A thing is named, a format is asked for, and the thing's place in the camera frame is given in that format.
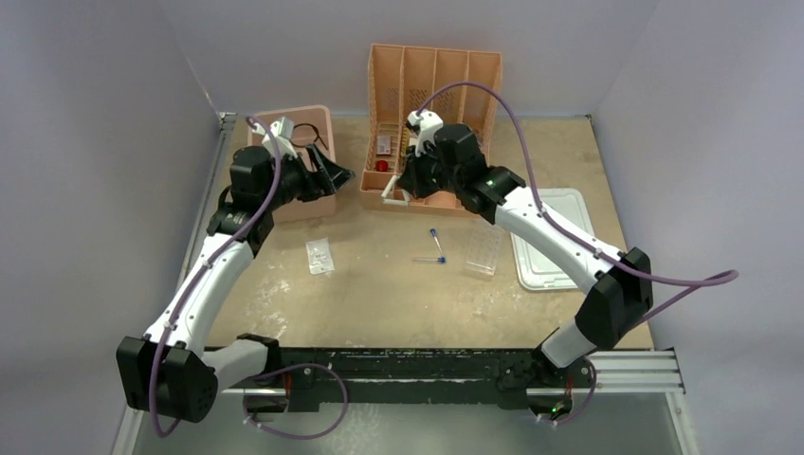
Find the clear test tube rack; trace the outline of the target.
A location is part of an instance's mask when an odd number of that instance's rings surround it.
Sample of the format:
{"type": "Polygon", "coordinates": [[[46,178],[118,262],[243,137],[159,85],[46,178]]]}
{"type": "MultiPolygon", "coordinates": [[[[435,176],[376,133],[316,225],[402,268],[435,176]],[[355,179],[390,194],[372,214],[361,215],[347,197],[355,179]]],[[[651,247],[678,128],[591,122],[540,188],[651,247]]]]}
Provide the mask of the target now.
{"type": "Polygon", "coordinates": [[[465,271],[484,278],[493,277],[497,271],[504,234],[503,229],[483,219],[476,220],[466,249],[465,271]]]}

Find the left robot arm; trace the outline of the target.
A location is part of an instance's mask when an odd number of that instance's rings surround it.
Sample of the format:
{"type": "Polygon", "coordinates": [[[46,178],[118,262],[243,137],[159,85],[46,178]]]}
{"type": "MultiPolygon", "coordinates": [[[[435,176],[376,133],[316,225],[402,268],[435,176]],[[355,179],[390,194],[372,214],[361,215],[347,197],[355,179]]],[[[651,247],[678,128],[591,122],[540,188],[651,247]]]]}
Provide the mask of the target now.
{"type": "Polygon", "coordinates": [[[280,381],[276,339],[245,334],[208,352],[211,326],[274,228],[274,211],[332,196],[355,174],[309,144],[300,155],[242,148],[233,155],[229,177],[188,277],[157,321],[117,348],[127,405],[148,412],[159,434],[167,431],[164,418],[202,421],[221,391],[246,379],[261,388],[280,381]]]}

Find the clay pipe triangle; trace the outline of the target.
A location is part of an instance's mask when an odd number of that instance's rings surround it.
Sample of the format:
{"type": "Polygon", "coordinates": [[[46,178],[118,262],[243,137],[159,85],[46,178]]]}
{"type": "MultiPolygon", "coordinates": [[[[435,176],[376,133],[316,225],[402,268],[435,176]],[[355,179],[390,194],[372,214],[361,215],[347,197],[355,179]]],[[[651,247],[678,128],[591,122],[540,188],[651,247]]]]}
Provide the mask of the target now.
{"type": "Polygon", "coordinates": [[[394,174],[380,194],[382,203],[390,206],[407,207],[411,202],[411,195],[398,186],[400,174],[394,174]]]}

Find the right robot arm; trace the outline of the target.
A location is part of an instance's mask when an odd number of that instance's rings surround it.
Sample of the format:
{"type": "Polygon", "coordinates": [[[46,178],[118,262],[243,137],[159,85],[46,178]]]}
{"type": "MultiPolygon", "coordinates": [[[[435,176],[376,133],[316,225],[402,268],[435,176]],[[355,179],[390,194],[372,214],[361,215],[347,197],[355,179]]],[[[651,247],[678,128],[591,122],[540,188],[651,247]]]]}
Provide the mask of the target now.
{"type": "Polygon", "coordinates": [[[646,253],[624,253],[596,240],[542,203],[517,174],[487,164],[478,138],[465,124],[406,125],[413,140],[397,185],[415,198],[438,191],[456,196],[469,212],[502,228],[542,253],[582,291],[574,318],[534,350],[532,372],[554,386],[584,355],[613,348],[652,306],[646,253]]]}

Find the white plastic packet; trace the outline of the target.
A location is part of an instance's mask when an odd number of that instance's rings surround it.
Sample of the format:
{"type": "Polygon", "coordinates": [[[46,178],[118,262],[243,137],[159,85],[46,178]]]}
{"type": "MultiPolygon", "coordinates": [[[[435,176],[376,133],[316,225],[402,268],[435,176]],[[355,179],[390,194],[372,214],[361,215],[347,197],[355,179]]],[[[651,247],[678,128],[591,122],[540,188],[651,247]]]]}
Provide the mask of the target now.
{"type": "Polygon", "coordinates": [[[326,274],[335,270],[334,260],[327,238],[305,244],[308,267],[312,275],[326,274]]]}

